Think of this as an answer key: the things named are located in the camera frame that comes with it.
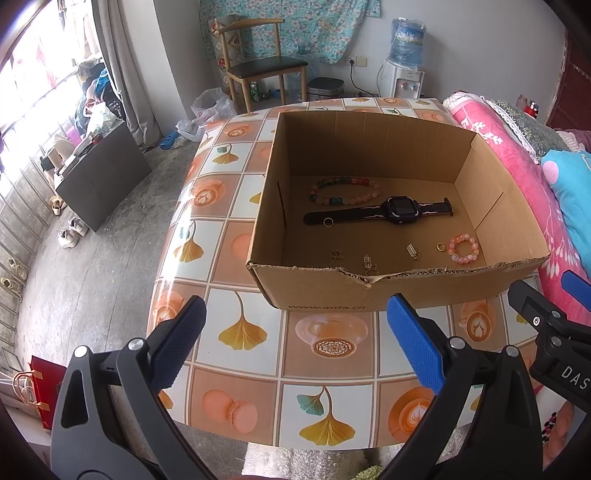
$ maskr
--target white plastic bag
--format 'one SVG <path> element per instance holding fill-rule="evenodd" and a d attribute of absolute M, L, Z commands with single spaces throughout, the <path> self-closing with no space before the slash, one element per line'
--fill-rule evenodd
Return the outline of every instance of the white plastic bag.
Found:
<path fill-rule="evenodd" d="M 181 136 L 191 142 L 200 142 L 205 133 L 205 124 L 201 125 L 199 118 L 195 120 L 179 120 L 177 130 Z"/>
<path fill-rule="evenodd" d="M 92 114 L 86 127 L 86 135 L 103 134 L 106 135 L 113 129 L 113 125 L 117 121 L 117 117 L 109 108 L 105 102 L 96 103 L 92 107 Z"/>
<path fill-rule="evenodd" d="M 181 120 L 177 123 L 178 133 L 193 142 L 200 142 L 205 134 L 206 124 L 236 115 L 232 99 L 221 88 L 205 90 L 195 99 L 191 110 L 195 120 Z"/>

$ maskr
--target beaded bracelet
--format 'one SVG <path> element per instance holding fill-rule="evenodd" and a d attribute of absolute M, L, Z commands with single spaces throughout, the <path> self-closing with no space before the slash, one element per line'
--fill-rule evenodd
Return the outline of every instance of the beaded bracelet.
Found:
<path fill-rule="evenodd" d="M 343 197 L 320 197 L 318 190 L 327 185 L 335 185 L 339 183 L 350 183 L 352 185 L 363 185 L 372 187 L 372 191 L 359 197 L 343 198 Z M 361 177 L 332 177 L 317 182 L 310 190 L 310 200 L 316 202 L 318 205 L 355 205 L 357 203 L 367 202 L 368 200 L 376 198 L 382 194 L 377 182 L 370 179 L 363 179 Z"/>
<path fill-rule="evenodd" d="M 460 255 L 456 253 L 456 245 L 461 244 L 462 242 L 470 242 L 472 246 L 472 253 L 466 257 L 460 257 Z M 447 253 L 452 256 L 452 260 L 460 265 L 474 262 L 480 253 L 476 239 L 473 236 L 470 236 L 468 233 L 463 233 L 462 235 L 452 238 L 452 240 L 449 242 L 449 245 L 447 246 L 447 249 Z"/>

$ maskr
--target patterned tablecloth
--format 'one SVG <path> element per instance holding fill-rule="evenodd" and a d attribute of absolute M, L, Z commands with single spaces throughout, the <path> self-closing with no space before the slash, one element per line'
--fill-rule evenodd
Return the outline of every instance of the patterned tablecloth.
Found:
<path fill-rule="evenodd" d="M 299 449 L 359 449 L 404 442 L 433 393 L 418 383 L 385 312 L 302 313 L 271 307 L 245 260 L 280 112 L 353 110 L 457 125 L 437 100 L 336 99 L 271 108 L 211 124 L 180 193 L 154 286 L 148 333 L 193 294 L 207 323 L 174 385 L 172 418 L 208 432 Z M 526 280 L 539 288 L 537 274 Z M 535 357 L 535 330 L 506 295 L 419 310 L 475 348 L 517 345 Z M 310 342 L 345 328 L 342 358 Z M 459 424 L 472 420 L 473 387 Z"/>

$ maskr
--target blue pillow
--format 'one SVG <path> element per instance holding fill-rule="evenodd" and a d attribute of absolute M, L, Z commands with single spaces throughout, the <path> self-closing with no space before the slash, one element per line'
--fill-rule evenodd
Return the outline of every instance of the blue pillow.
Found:
<path fill-rule="evenodd" d="M 581 265 L 591 274 L 591 155 L 587 152 L 550 150 L 542 158 L 542 171 L 564 216 L 564 224 L 577 249 Z"/>

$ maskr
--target white curtain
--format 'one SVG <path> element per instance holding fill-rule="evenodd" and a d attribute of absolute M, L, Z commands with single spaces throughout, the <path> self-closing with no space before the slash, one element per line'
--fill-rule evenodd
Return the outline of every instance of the white curtain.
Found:
<path fill-rule="evenodd" d="M 96 34 L 114 90 L 138 145 L 155 144 L 162 133 L 141 82 L 121 18 L 120 0 L 92 0 Z"/>

